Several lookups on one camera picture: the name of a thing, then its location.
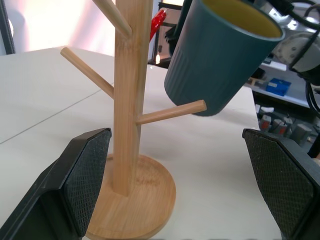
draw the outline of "red object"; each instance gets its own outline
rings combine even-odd
[[[269,125],[270,125],[270,122],[265,121],[262,123],[261,129],[267,129],[269,127]]]
[[[286,131],[286,129],[287,129],[287,127],[286,127],[286,126],[283,126],[283,127],[280,129],[279,134],[280,134],[280,135],[284,134],[285,131]]]
[[[161,8],[157,14],[152,18],[151,21],[151,32],[150,32],[150,41],[154,37],[155,33],[158,31],[160,28],[161,24],[164,22],[167,14],[167,9],[166,8]]]

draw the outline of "wooden peg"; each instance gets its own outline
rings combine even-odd
[[[121,15],[112,0],[93,0],[95,5],[108,18],[117,31],[127,39],[132,35],[132,29],[126,19]]]
[[[75,55],[73,51],[64,47],[60,53],[65,59],[80,70],[80,72],[94,82],[102,91],[108,94],[112,99],[114,98],[114,87],[89,67],[84,61],[82,61],[77,55]]]
[[[148,114],[143,114],[138,117],[136,124],[148,124],[165,119],[171,119],[175,117],[180,117],[187,114],[195,114],[207,110],[207,106],[204,100],[194,101],[181,106],[175,106],[169,109],[156,111]]]

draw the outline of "round wooden base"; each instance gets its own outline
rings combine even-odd
[[[113,192],[113,162],[113,156],[108,156],[86,236],[91,240],[148,239],[162,229],[172,213],[175,182],[164,166],[140,155],[134,185],[125,197]]]

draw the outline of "teal mug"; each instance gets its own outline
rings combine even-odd
[[[251,3],[193,0],[164,81],[176,105],[204,100],[218,114],[285,35]]]

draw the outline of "mug rim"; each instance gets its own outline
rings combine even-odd
[[[196,0],[198,2],[200,2],[201,7],[208,13],[210,14],[212,17],[216,18],[218,21],[228,25],[229,27],[231,27],[232,29],[241,32],[243,34],[246,34],[250,37],[253,38],[257,38],[257,39],[261,39],[261,40],[266,40],[266,41],[272,41],[272,42],[280,42],[282,40],[285,39],[285,32],[284,30],[279,26],[279,24],[272,18],[270,17],[267,13],[265,13],[264,11],[262,11],[261,9],[255,7],[251,2],[247,2],[247,1],[243,1],[243,4],[249,5],[251,8],[254,8],[255,10],[257,10],[259,13],[263,14],[265,17],[267,17],[267,19],[269,19],[269,21],[271,21],[273,24],[275,24],[275,26],[280,30],[281,32],[281,36],[279,37],[266,37],[266,36],[261,36],[255,33],[252,33],[250,31],[247,31],[237,25],[234,25],[233,23],[225,20],[223,17],[219,16],[218,14],[216,14],[214,11],[210,10],[203,2],[203,0]]]

